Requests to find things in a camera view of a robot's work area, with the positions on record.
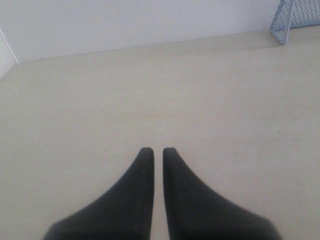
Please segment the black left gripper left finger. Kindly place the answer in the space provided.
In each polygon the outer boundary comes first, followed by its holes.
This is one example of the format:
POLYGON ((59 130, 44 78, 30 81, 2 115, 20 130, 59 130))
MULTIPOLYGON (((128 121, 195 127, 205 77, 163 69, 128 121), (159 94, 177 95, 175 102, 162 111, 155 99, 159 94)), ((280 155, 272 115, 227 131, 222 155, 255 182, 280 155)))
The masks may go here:
POLYGON ((154 206, 154 151, 143 147, 101 197, 54 223, 45 240, 148 240, 154 206))

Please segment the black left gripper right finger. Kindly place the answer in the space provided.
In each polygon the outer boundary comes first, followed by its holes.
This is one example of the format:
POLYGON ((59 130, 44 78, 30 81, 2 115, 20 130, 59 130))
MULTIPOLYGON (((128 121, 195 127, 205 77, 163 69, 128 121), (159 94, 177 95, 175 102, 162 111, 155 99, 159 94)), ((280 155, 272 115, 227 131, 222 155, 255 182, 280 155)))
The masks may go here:
POLYGON ((178 151, 162 153, 163 193, 171 240, 279 240, 266 218, 222 197, 201 181, 178 151))

